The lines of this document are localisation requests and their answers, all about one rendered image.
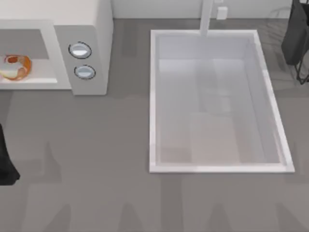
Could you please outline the white sink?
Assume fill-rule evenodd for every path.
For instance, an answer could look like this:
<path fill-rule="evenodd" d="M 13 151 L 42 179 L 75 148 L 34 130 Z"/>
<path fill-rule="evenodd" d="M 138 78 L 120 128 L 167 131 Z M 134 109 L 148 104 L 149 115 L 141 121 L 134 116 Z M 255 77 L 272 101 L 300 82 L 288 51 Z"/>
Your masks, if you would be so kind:
<path fill-rule="evenodd" d="M 152 30 L 149 171 L 294 173 L 255 29 Z"/>

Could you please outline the grey round microwave knob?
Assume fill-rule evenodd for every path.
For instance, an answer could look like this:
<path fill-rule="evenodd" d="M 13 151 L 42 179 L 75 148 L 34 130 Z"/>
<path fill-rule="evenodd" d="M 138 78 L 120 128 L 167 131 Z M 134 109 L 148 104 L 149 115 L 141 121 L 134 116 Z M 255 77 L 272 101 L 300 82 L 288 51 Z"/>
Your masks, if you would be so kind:
<path fill-rule="evenodd" d="M 74 74 L 83 80 L 90 80 L 96 76 L 96 71 L 89 65 L 82 65 L 74 68 Z"/>
<path fill-rule="evenodd" d="M 83 42 L 70 44 L 68 47 L 69 53 L 77 59 L 86 59 L 91 56 L 92 49 L 89 45 Z"/>

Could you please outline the pale microwave oven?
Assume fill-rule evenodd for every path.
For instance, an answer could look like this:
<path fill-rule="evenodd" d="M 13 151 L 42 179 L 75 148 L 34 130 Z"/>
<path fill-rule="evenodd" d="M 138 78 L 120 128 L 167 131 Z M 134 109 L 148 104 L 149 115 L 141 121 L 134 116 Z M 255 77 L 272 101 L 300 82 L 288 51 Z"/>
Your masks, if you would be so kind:
<path fill-rule="evenodd" d="M 0 77 L 0 90 L 71 90 L 74 95 L 105 95 L 112 53 L 111 0 L 0 0 L 0 57 L 24 55 L 31 72 L 20 81 Z M 74 58 L 70 44 L 92 49 Z M 83 80 L 74 68 L 89 65 L 96 76 Z"/>

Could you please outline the tall white tap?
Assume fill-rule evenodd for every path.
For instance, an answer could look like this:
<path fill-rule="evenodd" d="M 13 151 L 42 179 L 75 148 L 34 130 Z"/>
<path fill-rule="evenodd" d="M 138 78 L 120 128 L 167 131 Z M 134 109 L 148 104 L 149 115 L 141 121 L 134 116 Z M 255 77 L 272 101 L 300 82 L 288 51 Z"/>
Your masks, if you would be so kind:
<path fill-rule="evenodd" d="M 209 30 L 213 2 L 214 0 L 202 0 L 199 31 L 203 37 L 207 36 Z"/>

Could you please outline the orange and white bread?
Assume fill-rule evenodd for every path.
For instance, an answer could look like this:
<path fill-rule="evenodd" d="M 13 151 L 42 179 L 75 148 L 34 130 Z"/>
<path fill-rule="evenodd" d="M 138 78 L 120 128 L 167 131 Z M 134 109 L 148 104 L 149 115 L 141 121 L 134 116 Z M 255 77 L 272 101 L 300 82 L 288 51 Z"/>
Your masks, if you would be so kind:
<path fill-rule="evenodd" d="M 32 61 L 24 55 L 5 55 L 0 57 L 0 77 L 10 81 L 20 81 L 31 72 Z"/>

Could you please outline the white wall socket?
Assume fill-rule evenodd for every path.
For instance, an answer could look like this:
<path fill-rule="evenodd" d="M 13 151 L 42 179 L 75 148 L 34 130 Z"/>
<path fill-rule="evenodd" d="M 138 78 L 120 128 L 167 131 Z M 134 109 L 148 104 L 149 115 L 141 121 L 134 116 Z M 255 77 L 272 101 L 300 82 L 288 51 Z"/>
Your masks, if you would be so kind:
<path fill-rule="evenodd" d="M 228 7 L 226 6 L 220 6 L 217 8 L 217 20 L 226 20 L 228 16 Z"/>

